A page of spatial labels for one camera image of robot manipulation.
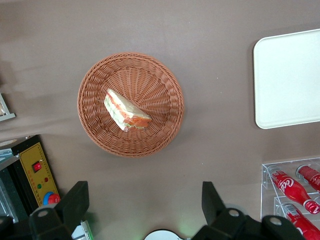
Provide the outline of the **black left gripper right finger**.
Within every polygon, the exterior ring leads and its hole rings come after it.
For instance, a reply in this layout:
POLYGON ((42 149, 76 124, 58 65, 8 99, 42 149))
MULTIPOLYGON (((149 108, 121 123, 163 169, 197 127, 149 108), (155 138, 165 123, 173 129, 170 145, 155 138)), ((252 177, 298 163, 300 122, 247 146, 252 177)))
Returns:
POLYGON ((201 207, 206 220, 193 240, 260 240, 261 224, 234 207, 226 207, 213 183, 202 183, 201 207))

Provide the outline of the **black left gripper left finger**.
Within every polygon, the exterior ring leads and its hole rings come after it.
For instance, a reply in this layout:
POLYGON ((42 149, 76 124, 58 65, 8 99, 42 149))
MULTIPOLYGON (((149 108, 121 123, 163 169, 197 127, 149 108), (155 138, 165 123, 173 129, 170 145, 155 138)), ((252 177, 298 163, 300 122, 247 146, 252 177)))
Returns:
POLYGON ((38 208, 29 216, 33 240, 71 240, 90 206, 89 185, 78 181, 54 207, 38 208))

